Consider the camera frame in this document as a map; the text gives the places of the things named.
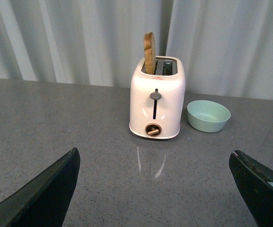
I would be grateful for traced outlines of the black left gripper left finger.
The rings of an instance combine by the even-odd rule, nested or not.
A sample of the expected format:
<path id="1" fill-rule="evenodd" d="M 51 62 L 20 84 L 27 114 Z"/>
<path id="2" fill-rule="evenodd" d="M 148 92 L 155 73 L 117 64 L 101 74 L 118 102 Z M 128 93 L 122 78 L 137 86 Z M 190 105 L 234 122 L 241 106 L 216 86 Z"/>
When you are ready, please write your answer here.
<path id="1" fill-rule="evenodd" d="M 0 202 L 0 227 L 60 227 L 63 225 L 80 168 L 73 148 L 37 177 Z"/>

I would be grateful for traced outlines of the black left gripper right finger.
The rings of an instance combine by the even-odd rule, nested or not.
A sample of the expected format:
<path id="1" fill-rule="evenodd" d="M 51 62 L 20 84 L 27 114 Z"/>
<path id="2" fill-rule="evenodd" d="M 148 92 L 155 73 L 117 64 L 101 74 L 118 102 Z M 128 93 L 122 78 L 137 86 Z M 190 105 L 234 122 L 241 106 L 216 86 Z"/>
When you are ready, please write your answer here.
<path id="1" fill-rule="evenodd" d="M 229 167 L 237 188 L 259 227 L 273 227 L 273 170 L 236 150 Z"/>

